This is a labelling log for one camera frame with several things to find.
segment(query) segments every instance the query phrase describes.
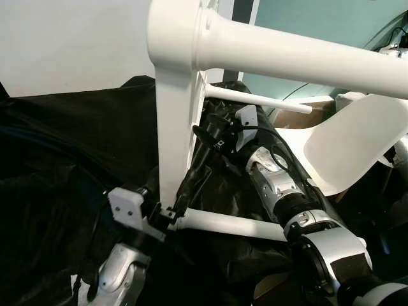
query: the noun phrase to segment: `teal wall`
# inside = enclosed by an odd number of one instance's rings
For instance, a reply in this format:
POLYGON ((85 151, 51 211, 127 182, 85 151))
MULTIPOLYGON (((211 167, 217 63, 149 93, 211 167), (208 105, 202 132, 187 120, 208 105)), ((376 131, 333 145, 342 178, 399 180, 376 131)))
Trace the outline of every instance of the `teal wall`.
MULTIPOLYGON (((259 0, 255 25, 372 50, 384 45, 390 31, 402 25, 402 17, 396 17, 407 10, 408 0, 259 0)), ((304 84, 248 73, 243 81, 252 93, 277 99, 304 84)), ((321 96, 333 90, 310 84, 291 98, 321 96)))

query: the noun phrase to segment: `white pipe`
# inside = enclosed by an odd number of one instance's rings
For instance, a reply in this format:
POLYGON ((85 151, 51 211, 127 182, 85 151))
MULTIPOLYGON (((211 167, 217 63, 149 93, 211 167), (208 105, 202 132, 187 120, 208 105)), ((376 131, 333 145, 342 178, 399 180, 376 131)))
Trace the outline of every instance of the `white pipe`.
POLYGON ((241 24, 204 9, 198 69, 224 68, 408 99, 408 63, 376 52, 241 24))
POLYGON ((232 91, 231 89, 220 88, 210 84, 206 84, 205 86, 205 96, 227 99, 230 101, 243 102, 253 105, 281 108, 283 110, 291 110, 293 112, 299 113, 311 113, 313 110, 311 106, 288 103, 278 99, 257 96, 255 94, 248 94, 246 92, 232 91))
POLYGON ((188 208, 183 217, 177 219, 175 229, 191 228, 246 237, 286 241, 279 224, 251 220, 231 215, 215 214, 188 208))

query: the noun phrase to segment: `white tube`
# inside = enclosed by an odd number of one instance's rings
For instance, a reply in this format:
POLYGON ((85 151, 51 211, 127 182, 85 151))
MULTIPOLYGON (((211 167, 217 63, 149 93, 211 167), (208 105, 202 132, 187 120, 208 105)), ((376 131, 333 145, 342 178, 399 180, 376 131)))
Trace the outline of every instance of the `white tube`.
POLYGON ((186 210, 184 217, 177 219, 175 228, 178 230, 191 228, 216 233, 286 241, 283 229, 279 224, 215 214, 191 208, 186 210))
POLYGON ((210 84, 206 84, 205 86, 205 96, 253 105, 281 108, 283 110, 291 110, 292 112, 298 113, 311 113, 313 110, 313 107, 311 106, 283 102, 282 100, 257 96, 255 94, 248 94, 246 92, 232 91, 231 89, 220 88, 210 84))
POLYGON ((408 99, 408 62, 222 18, 204 9, 198 69, 224 68, 408 99))

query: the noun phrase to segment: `white metal frame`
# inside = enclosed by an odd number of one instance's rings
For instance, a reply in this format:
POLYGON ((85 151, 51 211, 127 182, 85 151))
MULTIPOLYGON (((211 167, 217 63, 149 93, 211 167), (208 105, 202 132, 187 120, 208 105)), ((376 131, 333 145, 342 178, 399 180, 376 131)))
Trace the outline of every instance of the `white metal frame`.
POLYGON ((206 83, 207 69, 224 68, 408 99, 408 66, 401 59, 233 22, 217 14, 217 1, 208 6, 203 3, 153 0, 150 6, 148 50, 156 70, 164 208, 173 206, 189 168, 195 143, 191 128, 200 121, 206 95, 311 111, 307 106, 214 88, 206 83))

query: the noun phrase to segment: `black tarp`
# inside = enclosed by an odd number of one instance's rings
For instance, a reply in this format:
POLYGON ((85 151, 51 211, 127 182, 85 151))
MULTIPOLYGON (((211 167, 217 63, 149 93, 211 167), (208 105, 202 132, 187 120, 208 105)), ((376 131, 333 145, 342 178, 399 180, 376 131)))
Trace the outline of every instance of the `black tarp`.
MULTIPOLYGON (((219 85, 248 91, 240 82, 219 85)), ((261 108, 258 121, 269 127, 261 108)), ((261 131, 257 138, 270 142, 261 131)), ((122 235, 104 192, 142 185, 157 165, 154 79, 138 76, 102 91, 4 97, 0 143, 0 304, 69 305, 69 276, 80 272, 90 282, 122 235)), ((213 173, 194 208, 268 219, 246 177, 217 154, 209 166, 213 173)), ((138 305, 250 305, 257 282, 290 269, 284 243, 169 233, 138 305)))

